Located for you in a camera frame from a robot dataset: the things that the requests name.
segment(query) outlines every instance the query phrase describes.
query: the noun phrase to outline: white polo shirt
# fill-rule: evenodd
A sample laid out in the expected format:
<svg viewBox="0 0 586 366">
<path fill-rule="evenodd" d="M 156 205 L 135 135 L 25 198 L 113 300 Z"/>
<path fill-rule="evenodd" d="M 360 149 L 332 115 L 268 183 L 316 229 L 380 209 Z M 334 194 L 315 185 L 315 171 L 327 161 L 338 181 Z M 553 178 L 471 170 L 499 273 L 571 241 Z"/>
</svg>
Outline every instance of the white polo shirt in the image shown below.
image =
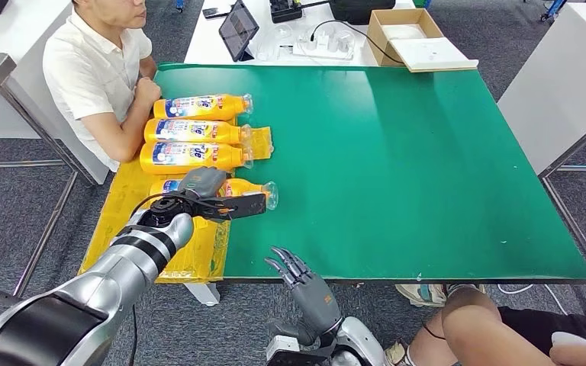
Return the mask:
<svg viewBox="0 0 586 366">
<path fill-rule="evenodd" d="M 121 40 L 122 50 L 73 10 L 43 52 L 43 75 L 55 105 L 84 146 L 113 172 L 120 163 L 106 154 L 80 119 L 106 112 L 113 112 L 120 123 L 127 117 L 140 60 L 151 54 L 152 44 L 141 29 L 126 29 Z"/>
</svg>

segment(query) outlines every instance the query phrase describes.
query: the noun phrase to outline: tablet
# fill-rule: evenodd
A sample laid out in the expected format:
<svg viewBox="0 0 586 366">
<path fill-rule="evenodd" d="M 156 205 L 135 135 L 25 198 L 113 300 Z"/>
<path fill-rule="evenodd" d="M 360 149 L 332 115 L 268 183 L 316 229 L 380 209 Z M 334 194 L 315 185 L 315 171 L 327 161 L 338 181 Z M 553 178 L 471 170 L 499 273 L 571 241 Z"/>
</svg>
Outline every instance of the tablet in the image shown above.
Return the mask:
<svg viewBox="0 0 586 366">
<path fill-rule="evenodd" d="M 246 48 L 250 40 L 255 37 L 259 25 L 250 14 L 242 0 L 237 0 L 223 24 L 219 28 L 221 39 L 224 40 L 226 48 L 234 62 L 252 59 L 246 54 Z"/>
</svg>

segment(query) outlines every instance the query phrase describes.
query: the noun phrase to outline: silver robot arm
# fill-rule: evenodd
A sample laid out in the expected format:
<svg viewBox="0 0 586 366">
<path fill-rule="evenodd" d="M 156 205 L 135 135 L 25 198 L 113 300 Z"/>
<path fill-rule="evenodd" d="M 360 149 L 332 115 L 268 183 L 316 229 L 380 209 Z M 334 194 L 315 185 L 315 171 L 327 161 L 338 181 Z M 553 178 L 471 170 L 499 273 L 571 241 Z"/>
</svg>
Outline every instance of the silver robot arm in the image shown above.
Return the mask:
<svg viewBox="0 0 586 366">
<path fill-rule="evenodd" d="M 101 364 L 123 319 L 192 237 L 192 217 L 137 225 L 138 211 L 84 274 L 0 316 L 0 364 Z"/>
<path fill-rule="evenodd" d="M 0 316 L 0 366 L 100 365 L 122 321 L 193 233 L 192 218 L 261 214 L 266 196 L 215 197 L 227 175 L 189 172 L 179 189 L 137 211 L 84 274 Z"/>
<path fill-rule="evenodd" d="M 266 349 L 268 366 L 322 364 L 331 366 L 392 366 L 385 351 L 367 326 L 357 318 L 343 315 L 324 279 L 314 273 L 297 255 L 272 247 L 282 263 L 266 258 L 266 263 L 282 277 L 302 312 L 296 326 L 279 321 L 269 324 L 275 337 Z M 320 346 L 312 345 L 320 337 Z"/>
</svg>

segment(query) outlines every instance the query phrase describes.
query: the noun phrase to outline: yellow bottle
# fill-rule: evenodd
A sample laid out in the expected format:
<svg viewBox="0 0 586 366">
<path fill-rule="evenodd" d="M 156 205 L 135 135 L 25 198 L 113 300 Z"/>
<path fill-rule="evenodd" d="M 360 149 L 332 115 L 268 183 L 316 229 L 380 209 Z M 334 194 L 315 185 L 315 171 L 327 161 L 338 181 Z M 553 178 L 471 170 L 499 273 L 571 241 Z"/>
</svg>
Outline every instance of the yellow bottle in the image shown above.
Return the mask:
<svg viewBox="0 0 586 366">
<path fill-rule="evenodd" d="M 266 195 L 266 208 L 274 210 L 279 202 L 279 192 L 275 182 L 270 181 L 264 185 L 254 185 L 246 179 L 230 178 L 226 180 L 223 187 L 223 196 L 236 197 L 249 194 L 263 193 Z"/>
<path fill-rule="evenodd" d="M 151 186 L 150 195 L 175 191 L 179 187 L 180 182 L 179 179 L 157 181 Z M 279 193 L 277 185 L 273 181 L 265 185 L 254 185 L 245 179 L 230 178 L 226 180 L 219 190 L 219 195 L 225 197 L 237 197 L 254 193 L 263 193 L 266 195 L 266 208 L 269 210 L 274 210 L 277 207 Z"/>
<path fill-rule="evenodd" d="M 181 174 L 199 166 L 214 166 L 230 171 L 253 167 L 253 154 L 248 148 L 223 143 L 146 143 L 140 150 L 140 166 L 150 174 Z"/>
<path fill-rule="evenodd" d="M 161 99 L 153 105 L 155 118 L 188 120 L 231 120 L 238 114 L 253 112 L 253 97 L 228 94 Z"/>
<path fill-rule="evenodd" d="M 250 142 L 250 126 L 231 126 L 213 120 L 180 120 L 154 118 L 145 125 L 145 141 L 182 141 L 185 143 Z"/>
</svg>

